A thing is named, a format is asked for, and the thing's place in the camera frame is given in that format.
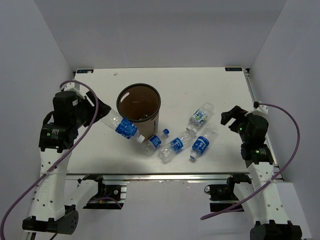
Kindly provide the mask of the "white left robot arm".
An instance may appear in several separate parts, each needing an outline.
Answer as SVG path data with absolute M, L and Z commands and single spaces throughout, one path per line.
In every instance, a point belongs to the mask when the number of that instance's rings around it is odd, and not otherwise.
M 79 128 L 89 130 L 105 117 L 111 108 L 88 91 L 61 91 L 55 94 L 53 111 L 47 114 L 40 131 L 40 182 L 37 183 L 34 209 L 23 220 L 23 230 L 72 235 L 79 221 L 78 210 L 92 199 L 105 196 L 103 177 L 87 174 L 78 180 L 78 187 L 65 196 L 69 159 L 79 136 Z

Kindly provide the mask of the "clear bottle green blue label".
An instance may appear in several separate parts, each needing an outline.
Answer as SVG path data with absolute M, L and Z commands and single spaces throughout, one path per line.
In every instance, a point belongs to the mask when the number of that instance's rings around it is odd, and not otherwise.
M 214 106 L 209 103 L 205 102 L 200 108 L 198 108 L 194 114 L 188 120 L 186 129 L 187 130 L 199 130 L 211 117 L 214 111 Z

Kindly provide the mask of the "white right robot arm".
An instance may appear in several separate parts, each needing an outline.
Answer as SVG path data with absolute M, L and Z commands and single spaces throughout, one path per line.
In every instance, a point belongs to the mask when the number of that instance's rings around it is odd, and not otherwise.
M 250 239 L 300 240 L 302 229 L 288 217 L 274 179 L 274 159 L 266 144 L 267 113 L 265 106 L 246 111 L 236 105 L 221 114 L 222 125 L 234 119 L 229 129 L 240 136 L 241 157 L 251 176 L 248 179 L 234 174 L 227 180 L 225 192 L 229 198 L 239 199 L 243 210 L 252 219 L 254 227 L 250 230 Z

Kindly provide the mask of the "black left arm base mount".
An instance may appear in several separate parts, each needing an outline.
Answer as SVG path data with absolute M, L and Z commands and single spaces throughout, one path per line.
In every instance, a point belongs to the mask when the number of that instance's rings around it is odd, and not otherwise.
M 121 210 L 126 199 L 127 186 L 105 184 L 102 175 L 89 174 L 77 180 L 77 187 L 84 181 L 93 180 L 98 183 L 97 194 L 83 207 L 88 210 Z

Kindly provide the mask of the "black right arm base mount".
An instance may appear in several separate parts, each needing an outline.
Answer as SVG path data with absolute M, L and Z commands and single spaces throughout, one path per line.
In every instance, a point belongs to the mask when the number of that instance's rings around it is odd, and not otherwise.
M 239 199 L 234 194 L 236 184 L 249 183 L 252 181 L 246 174 L 232 174 L 227 178 L 225 184 L 209 184 L 204 188 L 204 192 L 210 196 L 210 211 L 219 212 L 226 209 L 237 202 Z

